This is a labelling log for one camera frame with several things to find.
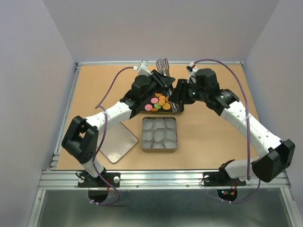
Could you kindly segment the metal tongs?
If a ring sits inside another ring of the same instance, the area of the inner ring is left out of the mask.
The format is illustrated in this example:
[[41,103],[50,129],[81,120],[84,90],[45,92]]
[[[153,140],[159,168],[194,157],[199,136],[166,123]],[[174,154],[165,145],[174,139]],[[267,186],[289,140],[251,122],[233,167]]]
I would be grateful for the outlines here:
[[[169,61],[167,58],[164,59],[158,59],[156,61],[156,68],[157,71],[160,72],[162,75],[166,77],[170,77],[170,72],[169,72]],[[176,103],[170,102],[172,113],[173,114],[178,114],[180,113],[179,107]]]

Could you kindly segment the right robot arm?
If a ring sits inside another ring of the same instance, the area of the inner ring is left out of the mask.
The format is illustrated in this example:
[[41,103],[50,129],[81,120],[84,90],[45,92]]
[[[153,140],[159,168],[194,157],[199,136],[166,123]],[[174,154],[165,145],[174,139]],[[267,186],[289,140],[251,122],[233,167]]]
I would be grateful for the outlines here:
[[223,170],[218,172],[220,183],[229,184],[236,178],[246,178],[248,171],[252,171],[261,181],[269,183],[290,166],[295,150],[294,142],[271,133],[246,110],[231,90],[221,89],[212,69],[194,69],[189,75],[189,79],[178,80],[169,101],[184,105],[204,102],[206,107],[246,137],[249,146],[258,154],[257,158],[247,161],[232,160],[223,164]]

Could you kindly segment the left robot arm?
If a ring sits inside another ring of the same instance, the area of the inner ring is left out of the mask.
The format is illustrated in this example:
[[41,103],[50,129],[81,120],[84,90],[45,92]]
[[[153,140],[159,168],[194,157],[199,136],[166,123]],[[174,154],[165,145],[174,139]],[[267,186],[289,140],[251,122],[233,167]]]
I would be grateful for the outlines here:
[[105,168],[96,160],[106,136],[106,131],[113,126],[132,119],[143,108],[146,100],[152,94],[169,88],[175,78],[167,77],[156,70],[147,75],[138,75],[131,89],[112,107],[98,114],[82,118],[74,117],[62,140],[62,147],[73,156],[89,174],[89,181],[94,186],[105,182]]

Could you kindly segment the orange swirl cookie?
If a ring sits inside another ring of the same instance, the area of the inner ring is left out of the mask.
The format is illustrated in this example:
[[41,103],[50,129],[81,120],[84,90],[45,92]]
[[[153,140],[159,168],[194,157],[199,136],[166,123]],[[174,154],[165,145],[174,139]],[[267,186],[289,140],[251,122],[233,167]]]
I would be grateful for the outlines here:
[[155,93],[155,97],[156,97],[156,98],[159,98],[160,96],[162,96],[161,93]]

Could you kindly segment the black cookie tray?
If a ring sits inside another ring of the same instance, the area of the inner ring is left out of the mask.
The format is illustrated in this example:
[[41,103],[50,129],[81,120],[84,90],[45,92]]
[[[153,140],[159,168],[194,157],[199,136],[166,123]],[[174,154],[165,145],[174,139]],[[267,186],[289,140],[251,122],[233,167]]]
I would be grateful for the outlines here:
[[[167,93],[166,91],[161,91],[161,92],[156,92],[156,93],[161,93],[163,96],[166,97],[166,103],[170,103],[169,100],[168,100],[169,95],[168,95],[168,93]],[[139,108],[139,112],[140,112],[140,113],[145,113],[145,114],[148,114],[148,113],[149,113],[149,114],[173,114],[171,108],[170,108],[168,111],[165,111],[165,110],[162,109],[162,106],[160,106],[159,103],[152,104],[152,103],[151,103],[151,99],[154,98],[154,97],[155,97],[155,93],[151,94],[150,97],[147,98],[147,99],[144,101],[144,103],[143,103],[143,104],[141,105],[141,107]],[[153,106],[153,108],[157,108],[158,111],[155,112],[155,113],[153,113],[153,112],[151,112],[151,111],[149,111],[149,112],[148,112],[148,111],[145,111],[144,106],[145,106],[146,104],[151,104],[151,105]],[[184,106],[178,105],[178,107],[179,107],[180,113],[182,113],[182,112],[184,111]]]

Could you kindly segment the pink round cookie upper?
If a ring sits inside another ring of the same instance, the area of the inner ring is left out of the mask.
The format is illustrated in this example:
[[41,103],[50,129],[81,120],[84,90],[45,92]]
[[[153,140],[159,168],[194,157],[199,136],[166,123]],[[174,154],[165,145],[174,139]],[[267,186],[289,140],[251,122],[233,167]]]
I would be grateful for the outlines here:
[[156,103],[158,103],[158,102],[159,102],[159,99],[156,98],[156,97],[154,97],[154,98],[151,99],[151,103],[152,103],[152,104],[156,104]]

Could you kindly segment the pink round cookie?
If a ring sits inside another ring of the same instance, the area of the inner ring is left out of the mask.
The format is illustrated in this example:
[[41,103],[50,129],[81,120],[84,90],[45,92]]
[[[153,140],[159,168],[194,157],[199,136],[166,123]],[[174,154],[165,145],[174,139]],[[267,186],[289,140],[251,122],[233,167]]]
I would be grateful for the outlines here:
[[153,106],[152,106],[151,104],[146,104],[146,105],[144,106],[145,111],[148,111],[148,112],[151,111],[152,108],[153,108]]
[[156,97],[154,97],[154,98],[151,99],[151,103],[152,103],[152,104],[156,104],[156,103],[158,103],[158,102],[159,102],[159,99],[156,98]]

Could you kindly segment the orange dotted cookie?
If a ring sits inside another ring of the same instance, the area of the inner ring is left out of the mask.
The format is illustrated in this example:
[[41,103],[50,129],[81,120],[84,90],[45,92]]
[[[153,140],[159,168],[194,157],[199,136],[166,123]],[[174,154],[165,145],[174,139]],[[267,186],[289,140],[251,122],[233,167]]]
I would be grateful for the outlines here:
[[165,104],[162,106],[162,109],[165,110],[165,111],[168,111],[170,108],[171,108],[170,103],[165,103]]

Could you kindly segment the orange leaf cookie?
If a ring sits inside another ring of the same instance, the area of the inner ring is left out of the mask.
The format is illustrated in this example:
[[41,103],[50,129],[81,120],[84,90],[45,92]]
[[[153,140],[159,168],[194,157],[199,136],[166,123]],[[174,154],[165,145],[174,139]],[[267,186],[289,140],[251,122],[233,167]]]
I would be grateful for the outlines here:
[[151,112],[153,112],[153,113],[155,113],[155,112],[157,112],[157,111],[158,111],[157,108],[152,108],[152,109],[151,109]]

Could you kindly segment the pink round cookie lower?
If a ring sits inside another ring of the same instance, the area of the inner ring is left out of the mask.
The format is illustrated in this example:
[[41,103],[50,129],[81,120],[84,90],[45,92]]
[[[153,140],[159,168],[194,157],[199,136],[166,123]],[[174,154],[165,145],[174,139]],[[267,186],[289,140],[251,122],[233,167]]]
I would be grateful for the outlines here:
[[144,106],[145,111],[148,111],[148,112],[151,111],[152,108],[153,108],[153,106],[152,106],[151,104],[146,104],[146,105]]

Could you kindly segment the tin lid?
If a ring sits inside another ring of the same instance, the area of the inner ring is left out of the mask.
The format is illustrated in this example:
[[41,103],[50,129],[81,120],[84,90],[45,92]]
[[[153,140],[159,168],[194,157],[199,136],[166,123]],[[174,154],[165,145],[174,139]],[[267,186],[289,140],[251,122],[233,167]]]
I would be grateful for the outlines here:
[[138,143],[138,138],[122,123],[106,131],[100,152],[112,164],[117,163]]

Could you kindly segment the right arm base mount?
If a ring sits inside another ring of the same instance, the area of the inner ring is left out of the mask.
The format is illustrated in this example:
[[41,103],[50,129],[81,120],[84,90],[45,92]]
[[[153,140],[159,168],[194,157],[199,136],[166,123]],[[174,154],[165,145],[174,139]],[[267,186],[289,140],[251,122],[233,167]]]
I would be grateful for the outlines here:
[[203,185],[206,187],[245,186],[239,178],[232,179],[225,172],[203,172]]

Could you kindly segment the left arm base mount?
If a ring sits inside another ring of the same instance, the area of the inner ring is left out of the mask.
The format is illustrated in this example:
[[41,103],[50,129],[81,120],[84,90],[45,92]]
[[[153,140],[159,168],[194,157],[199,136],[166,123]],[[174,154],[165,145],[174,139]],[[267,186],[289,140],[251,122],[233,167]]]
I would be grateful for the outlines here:
[[[77,171],[75,175],[78,177],[79,188],[106,188],[108,185],[99,177],[96,178],[89,175],[86,171]],[[112,186],[120,187],[121,174],[118,172],[105,172],[101,176]]]

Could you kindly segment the aluminium front rail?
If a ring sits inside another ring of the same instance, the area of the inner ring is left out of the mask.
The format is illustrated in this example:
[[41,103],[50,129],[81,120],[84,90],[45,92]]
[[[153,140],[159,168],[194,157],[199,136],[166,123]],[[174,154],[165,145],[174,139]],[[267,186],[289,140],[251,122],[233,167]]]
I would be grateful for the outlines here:
[[[120,171],[119,190],[219,189],[201,184],[203,170]],[[43,171],[39,190],[79,190],[75,171]]]

